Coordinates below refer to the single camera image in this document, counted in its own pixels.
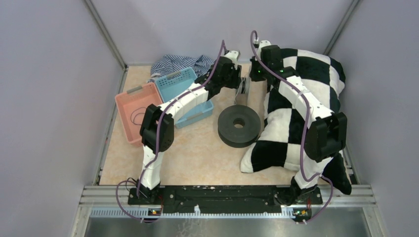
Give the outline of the black cable spool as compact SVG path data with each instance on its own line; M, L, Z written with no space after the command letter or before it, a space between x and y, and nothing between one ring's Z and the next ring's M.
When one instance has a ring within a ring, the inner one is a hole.
M261 123L256 111L244 105L224 109L217 121L218 135L228 146L245 148L259 137Z

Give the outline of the grey cable spool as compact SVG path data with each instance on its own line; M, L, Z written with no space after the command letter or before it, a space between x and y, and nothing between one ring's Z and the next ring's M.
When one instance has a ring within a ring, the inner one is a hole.
M236 94L234 98L235 105L248 105L251 85L251 78L249 77L249 72L250 66L247 69L245 69L245 74L241 76L242 84L238 89L236 89Z

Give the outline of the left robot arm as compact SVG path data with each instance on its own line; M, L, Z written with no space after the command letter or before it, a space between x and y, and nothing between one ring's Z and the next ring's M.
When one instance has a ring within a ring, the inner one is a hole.
M239 52L220 56L207 74L198 77L185 91L159 106L147 107L140 129L144 158L137 193L146 204L158 199L160 168L164 152L174 141L174 124L197 105L210 100L224 87L237 89L241 84Z

